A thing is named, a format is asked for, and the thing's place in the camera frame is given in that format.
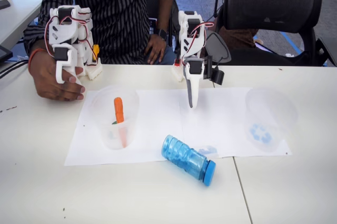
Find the person's right hand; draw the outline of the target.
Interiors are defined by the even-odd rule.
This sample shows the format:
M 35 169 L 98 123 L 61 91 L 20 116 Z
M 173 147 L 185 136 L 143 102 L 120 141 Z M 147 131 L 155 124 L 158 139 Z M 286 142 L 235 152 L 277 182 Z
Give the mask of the person's right hand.
M 63 70 L 64 83 L 56 80 L 56 63 L 45 49 L 35 49 L 29 58 L 29 72 L 37 94 L 42 98 L 58 101 L 75 101 L 84 98 L 85 87 L 76 83 L 76 77 Z

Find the person's left hand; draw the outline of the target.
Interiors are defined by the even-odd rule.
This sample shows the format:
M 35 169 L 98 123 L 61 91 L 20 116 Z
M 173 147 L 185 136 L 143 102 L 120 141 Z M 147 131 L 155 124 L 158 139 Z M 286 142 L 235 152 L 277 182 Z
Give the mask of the person's left hand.
M 166 42 L 156 34 L 150 35 L 150 39 L 144 51 L 144 63 L 149 65 L 170 64 L 170 57 L 166 51 Z

